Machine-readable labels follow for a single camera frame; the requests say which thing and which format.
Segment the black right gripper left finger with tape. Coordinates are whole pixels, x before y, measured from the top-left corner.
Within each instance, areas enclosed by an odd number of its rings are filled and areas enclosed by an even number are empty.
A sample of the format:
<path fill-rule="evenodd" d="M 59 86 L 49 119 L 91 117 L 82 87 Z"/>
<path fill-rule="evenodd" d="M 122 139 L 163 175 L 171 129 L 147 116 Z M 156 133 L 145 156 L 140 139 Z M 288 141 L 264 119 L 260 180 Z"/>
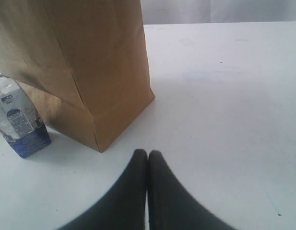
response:
<path fill-rule="evenodd" d="M 134 151 L 128 165 L 113 186 L 80 216 L 61 230 L 143 230 L 148 157 Z"/>

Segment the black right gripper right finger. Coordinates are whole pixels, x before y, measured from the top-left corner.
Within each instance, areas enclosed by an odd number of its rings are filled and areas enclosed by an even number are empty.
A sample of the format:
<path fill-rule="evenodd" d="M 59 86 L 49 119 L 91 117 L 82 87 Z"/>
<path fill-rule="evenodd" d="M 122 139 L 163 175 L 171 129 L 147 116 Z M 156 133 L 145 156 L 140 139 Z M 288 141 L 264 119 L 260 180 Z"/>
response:
<path fill-rule="evenodd" d="M 151 230 L 234 229 L 184 188 L 157 150 L 148 157 L 147 200 Z"/>

